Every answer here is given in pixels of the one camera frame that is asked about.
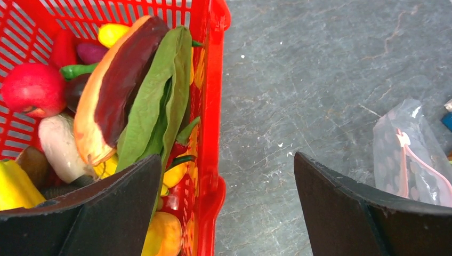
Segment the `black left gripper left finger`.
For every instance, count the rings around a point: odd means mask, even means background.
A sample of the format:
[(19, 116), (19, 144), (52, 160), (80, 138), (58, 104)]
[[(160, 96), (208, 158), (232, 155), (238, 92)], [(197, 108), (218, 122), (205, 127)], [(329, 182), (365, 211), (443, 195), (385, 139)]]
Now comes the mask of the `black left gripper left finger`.
[(1, 212), (1, 255), (140, 255), (161, 163), (148, 156), (32, 209)]

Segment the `green leafy vegetable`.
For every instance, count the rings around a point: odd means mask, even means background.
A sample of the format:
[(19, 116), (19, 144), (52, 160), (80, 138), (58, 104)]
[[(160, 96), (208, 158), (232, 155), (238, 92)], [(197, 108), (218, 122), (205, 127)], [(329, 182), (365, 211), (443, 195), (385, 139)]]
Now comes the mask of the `green leafy vegetable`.
[(163, 173), (189, 100), (192, 36), (185, 26), (171, 29), (161, 41), (118, 142), (117, 172), (157, 154), (160, 195)]

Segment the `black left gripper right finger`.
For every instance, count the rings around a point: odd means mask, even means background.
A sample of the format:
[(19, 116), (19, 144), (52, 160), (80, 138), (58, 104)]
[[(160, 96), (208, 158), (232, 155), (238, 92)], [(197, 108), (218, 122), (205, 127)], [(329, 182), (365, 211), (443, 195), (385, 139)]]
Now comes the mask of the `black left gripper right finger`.
[(451, 208), (402, 198), (294, 156), (314, 255), (451, 255)]

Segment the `clear zip top bag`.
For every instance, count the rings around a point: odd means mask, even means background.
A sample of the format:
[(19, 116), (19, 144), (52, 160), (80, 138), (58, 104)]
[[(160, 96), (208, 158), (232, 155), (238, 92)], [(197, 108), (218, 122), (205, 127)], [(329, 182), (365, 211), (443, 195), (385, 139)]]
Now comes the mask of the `clear zip top bag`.
[(451, 164), (422, 113), (406, 99), (373, 128), (377, 189), (423, 203), (451, 207)]

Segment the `brown orange hot dog bun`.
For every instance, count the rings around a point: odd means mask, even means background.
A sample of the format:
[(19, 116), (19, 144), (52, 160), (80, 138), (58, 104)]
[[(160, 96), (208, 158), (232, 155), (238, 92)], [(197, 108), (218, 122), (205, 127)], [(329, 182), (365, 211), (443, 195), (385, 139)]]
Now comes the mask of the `brown orange hot dog bun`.
[(97, 166), (116, 152), (131, 102), (168, 31), (162, 18), (140, 17), (91, 73), (74, 118), (76, 147), (86, 164)]

